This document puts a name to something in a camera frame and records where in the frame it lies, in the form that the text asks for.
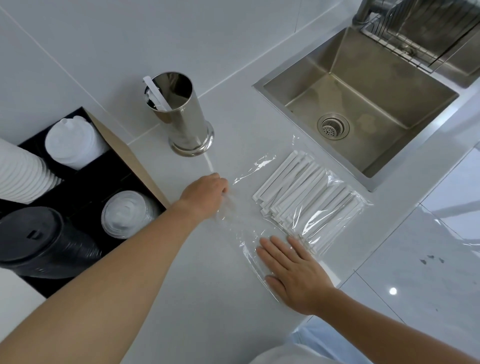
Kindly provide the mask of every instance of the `clear plastic wrap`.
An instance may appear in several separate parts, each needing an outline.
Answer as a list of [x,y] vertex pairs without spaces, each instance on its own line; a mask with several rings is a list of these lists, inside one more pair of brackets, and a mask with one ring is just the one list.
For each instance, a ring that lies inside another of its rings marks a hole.
[[302,147],[294,138],[290,150],[265,153],[245,173],[230,178],[226,209],[220,213],[267,288],[264,278],[271,272],[255,250],[260,237],[294,236],[321,261],[340,232],[371,205]]

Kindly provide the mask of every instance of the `sink drain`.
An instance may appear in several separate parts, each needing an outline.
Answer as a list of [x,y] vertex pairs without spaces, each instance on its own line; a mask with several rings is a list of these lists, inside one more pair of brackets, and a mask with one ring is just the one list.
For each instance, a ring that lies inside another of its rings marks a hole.
[[347,119],[338,114],[326,114],[317,123],[318,131],[330,140],[345,138],[350,131]]

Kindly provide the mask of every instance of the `black organizer box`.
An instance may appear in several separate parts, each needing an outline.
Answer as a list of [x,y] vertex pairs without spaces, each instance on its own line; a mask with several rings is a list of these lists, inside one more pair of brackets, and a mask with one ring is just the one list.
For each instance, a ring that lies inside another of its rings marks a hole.
[[[83,108],[72,112],[66,118],[75,115],[92,122]],[[26,206],[51,207],[68,218],[76,228],[90,235],[104,256],[124,242],[106,234],[101,224],[103,206],[114,194],[125,190],[137,191],[157,201],[160,211],[165,211],[163,205],[113,149],[79,171],[54,161],[45,150],[45,137],[50,128],[51,126],[19,146],[42,157],[50,170],[62,178],[63,182],[29,205],[0,199],[0,218]],[[47,298],[73,279],[21,278]]]

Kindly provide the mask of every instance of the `stainless steel cup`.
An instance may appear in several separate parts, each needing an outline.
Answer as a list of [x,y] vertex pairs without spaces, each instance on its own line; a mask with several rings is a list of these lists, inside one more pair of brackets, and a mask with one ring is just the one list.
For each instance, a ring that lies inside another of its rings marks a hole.
[[159,111],[148,95],[145,97],[148,107],[166,126],[170,147],[184,157],[204,153],[213,143],[214,131],[205,120],[190,79],[178,72],[166,72],[152,80],[172,108]]

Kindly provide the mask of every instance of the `finger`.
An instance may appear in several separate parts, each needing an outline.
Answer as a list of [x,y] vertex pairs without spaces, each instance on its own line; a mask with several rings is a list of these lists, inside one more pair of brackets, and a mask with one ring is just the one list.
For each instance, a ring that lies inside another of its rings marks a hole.
[[293,236],[288,236],[287,241],[290,243],[293,249],[297,252],[298,256],[303,260],[312,260],[312,255],[307,252],[303,245],[295,239]]
[[275,245],[288,259],[290,259],[294,263],[299,263],[301,261],[301,258],[295,252],[294,249],[292,249],[290,246],[285,244],[282,239],[272,236],[270,238],[270,241]]
[[267,238],[260,238],[260,245],[264,248],[277,262],[284,268],[292,267],[292,261],[287,258],[270,240]]
[[287,290],[285,289],[285,286],[283,283],[276,277],[272,276],[266,276],[265,277],[265,282],[270,286],[270,288],[280,296],[283,302],[287,303],[288,300],[288,295],[287,295]]
[[218,181],[220,183],[220,187],[222,189],[222,192],[227,193],[228,192],[228,181],[227,181],[227,179],[226,178],[219,178]]
[[259,246],[257,249],[257,254],[260,257],[260,259],[265,263],[265,265],[270,269],[273,274],[275,274],[278,278],[282,279],[282,277],[285,277],[285,274],[287,270],[283,268],[283,266],[277,262],[270,254],[268,251],[266,251],[264,248]]

